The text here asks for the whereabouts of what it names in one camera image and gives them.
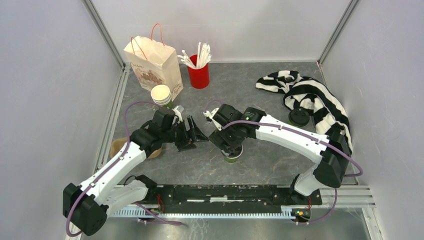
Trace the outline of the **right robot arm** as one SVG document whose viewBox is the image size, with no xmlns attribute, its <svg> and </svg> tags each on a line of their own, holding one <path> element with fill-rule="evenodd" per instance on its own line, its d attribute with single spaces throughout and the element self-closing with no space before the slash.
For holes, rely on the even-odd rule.
<svg viewBox="0 0 424 240">
<path fill-rule="evenodd" d="M 240 112 L 231 105 L 222 104 L 211 111 L 205 110 L 203 115 L 216 127 L 209 140 L 229 160 L 242 155 L 245 139 L 256 139 L 290 149 L 312 161 L 313 167 L 295 177 L 291 184 L 288 196 L 293 203 L 302 204 L 317 189 L 338 189 L 342 185 L 351 160 L 342 134 L 309 132 L 254 107 Z"/>
</svg>

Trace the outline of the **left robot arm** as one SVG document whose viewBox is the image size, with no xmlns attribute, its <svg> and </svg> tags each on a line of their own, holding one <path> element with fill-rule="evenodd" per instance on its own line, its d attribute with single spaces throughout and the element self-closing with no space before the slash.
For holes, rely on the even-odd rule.
<svg viewBox="0 0 424 240">
<path fill-rule="evenodd" d="M 115 187 L 162 144 L 173 143 L 182 152 L 195 149 L 196 142 L 208 140 L 191 116 L 184 120 L 180 112 L 160 107 L 151 120 L 127 134 L 127 142 L 100 170 L 79 185 L 69 183 L 64 188 L 62 212 L 66 218 L 67 235 L 78 236 L 78 233 L 71 232 L 70 224 L 74 224 L 80 234 L 91 236 L 111 215 L 128 205 L 138 201 L 153 203 L 157 190 L 140 177 L 123 187 Z"/>
</svg>

